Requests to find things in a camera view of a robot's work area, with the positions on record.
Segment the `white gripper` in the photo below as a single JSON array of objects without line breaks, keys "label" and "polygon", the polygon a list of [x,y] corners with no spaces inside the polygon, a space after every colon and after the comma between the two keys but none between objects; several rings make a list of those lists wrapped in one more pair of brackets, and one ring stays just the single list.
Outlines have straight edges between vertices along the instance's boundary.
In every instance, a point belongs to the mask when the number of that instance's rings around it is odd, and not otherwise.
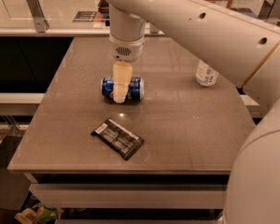
[{"label": "white gripper", "polygon": [[111,55],[118,60],[113,65],[113,100],[122,104],[133,76],[133,68],[129,63],[135,62],[142,54],[145,43],[144,35],[111,34]]}]

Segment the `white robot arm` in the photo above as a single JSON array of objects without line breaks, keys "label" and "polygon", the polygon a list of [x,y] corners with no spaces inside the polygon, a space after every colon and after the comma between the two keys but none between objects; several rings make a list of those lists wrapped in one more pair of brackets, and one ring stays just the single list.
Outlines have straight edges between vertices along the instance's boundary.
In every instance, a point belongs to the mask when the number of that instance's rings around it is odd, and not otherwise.
[{"label": "white robot arm", "polygon": [[266,109],[232,166],[223,224],[280,224],[280,27],[204,0],[106,1],[118,41],[140,17]]}]

